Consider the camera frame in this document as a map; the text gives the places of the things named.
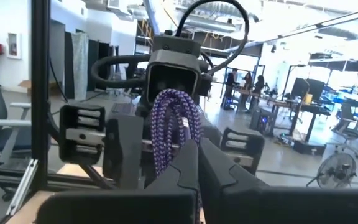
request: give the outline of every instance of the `concrete floor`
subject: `concrete floor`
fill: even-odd
[[[89,93],[89,97],[95,96],[97,93]],[[11,102],[29,102],[30,98],[26,94],[20,93],[4,93],[6,104]],[[109,111],[113,102],[130,102],[130,99],[123,96],[115,97],[114,95],[102,94],[89,100],[88,103],[94,105],[105,106],[106,111]],[[235,111],[223,111],[219,108],[220,99],[210,99],[210,101],[201,101],[201,107],[204,108],[208,119],[216,125],[221,131],[226,127],[231,127],[236,131],[242,131],[249,126],[250,116],[244,113],[236,114]],[[58,111],[59,108],[64,105],[64,102],[59,97],[52,98],[52,112]],[[21,110],[17,108],[9,108],[9,118],[18,119]],[[299,125],[299,129],[307,129],[308,115],[305,113],[302,115],[303,124]],[[59,121],[59,114],[54,115],[55,122]],[[341,139],[335,136],[330,130],[330,125],[335,123],[334,118],[321,117],[316,121],[314,130],[312,133],[312,140],[319,142],[334,142],[335,140],[341,141]],[[358,146],[358,141],[354,141],[353,144]],[[321,162],[334,153],[332,146],[326,149],[324,156],[306,156],[293,151],[290,148],[279,146],[273,142],[272,139],[267,138],[265,148],[258,167],[257,177],[265,181],[270,185],[282,185],[282,186],[298,186],[303,187],[305,184],[313,178],[320,166]],[[59,170],[63,166],[63,163],[58,157],[58,149],[56,146],[52,146],[49,152],[49,167],[52,170]],[[272,174],[272,172],[279,172],[281,175]],[[358,187],[358,160],[357,160],[357,177],[354,178],[352,187]],[[1,200],[3,195],[0,189],[0,218],[3,217],[9,205]]]

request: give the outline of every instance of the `ceiling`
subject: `ceiling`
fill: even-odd
[[[171,18],[176,20],[171,24],[178,23],[178,18],[183,11],[195,0],[164,0],[164,4],[158,4],[162,0],[145,0],[154,5],[156,13],[164,10],[173,12]],[[250,40],[258,40],[266,35],[280,35],[290,30],[299,29],[304,26],[327,21],[358,11],[358,1],[355,0],[238,0],[249,13],[250,17]],[[146,8],[139,6],[142,0],[113,0],[116,4],[109,9],[104,0],[85,0],[87,7],[102,11],[112,11],[122,19],[146,19],[148,14]],[[243,22],[238,10],[229,4],[212,2],[200,6],[188,20],[187,28],[192,30],[203,30],[215,32],[240,39],[243,36]],[[358,20],[340,24],[334,27],[320,29],[291,38],[290,40],[279,40],[289,42],[303,42],[310,37],[324,41],[324,47],[337,47],[343,42],[358,41]]]

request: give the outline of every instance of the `gray office chair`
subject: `gray office chair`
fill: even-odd
[[[354,152],[355,157],[358,159],[358,149],[348,144],[348,141],[353,141],[358,139],[358,130],[348,128],[351,123],[358,122],[357,119],[354,118],[352,113],[352,105],[349,103],[343,103],[341,109],[341,119],[338,124],[332,129],[332,131],[345,139],[344,143],[327,143],[327,145],[335,145],[335,148],[341,148],[342,151],[345,149],[349,149]]]
[[[25,120],[31,109],[30,103],[11,103],[22,108],[20,119],[7,119],[7,108],[0,89],[0,166],[10,158],[29,159],[31,156],[31,121]]]

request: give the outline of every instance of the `purple rope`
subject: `purple rope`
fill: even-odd
[[[167,122],[167,110],[171,110]],[[152,145],[154,153],[154,164],[157,177],[168,167],[173,159],[172,133],[175,123],[178,124],[179,146],[186,143],[186,128],[182,118],[187,118],[190,130],[190,138],[197,145],[200,144],[201,121],[197,105],[184,91],[167,89],[161,91],[155,101],[151,113]],[[201,197],[198,194],[198,208],[196,213],[197,223],[200,222]]]

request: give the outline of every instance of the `curtain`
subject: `curtain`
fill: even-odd
[[[88,35],[72,34],[73,39],[73,73],[74,99],[85,100],[88,87]]]

